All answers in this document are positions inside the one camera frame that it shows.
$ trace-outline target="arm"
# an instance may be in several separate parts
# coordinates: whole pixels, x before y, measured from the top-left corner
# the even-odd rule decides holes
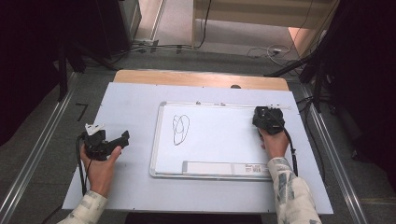
[[[81,160],[84,167],[90,167],[88,178],[91,184],[89,190],[81,200],[81,203],[73,210],[61,224],[97,223],[106,207],[107,196],[110,192],[111,181],[113,179],[114,164],[121,152],[120,147],[116,147],[110,155],[108,161],[91,161],[85,154],[84,145],[80,148]]]
[[[283,132],[270,135],[265,130],[260,133],[262,147],[271,159],[267,165],[274,181],[277,222],[321,223],[309,187],[294,174],[284,158],[289,144],[286,135]]]

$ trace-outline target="hand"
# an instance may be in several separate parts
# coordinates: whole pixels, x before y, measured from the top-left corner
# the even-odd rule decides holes
[[[88,166],[90,166],[88,179],[90,180],[91,190],[107,198],[110,192],[111,181],[113,180],[114,163],[121,154],[121,147],[114,148],[107,161],[91,161],[85,153],[84,144],[79,150],[85,171],[87,171]]]
[[[266,149],[270,160],[275,157],[285,157],[289,140],[283,131],[274,135],[269,134],[264,129],[259,129],[259,132],[262,135],[262,148]]]

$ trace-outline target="white sleeve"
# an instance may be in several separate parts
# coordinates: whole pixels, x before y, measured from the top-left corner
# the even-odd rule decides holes
[[[81,203],[73,210],[66,219],[58,224],[93,224],[97,223],[99,217],[105,210],[107,198],[102,195],[88,191]]]
[[[285,158],[273,158],[268,168],[274,181],[278,223],[321,223],[309,187]]]

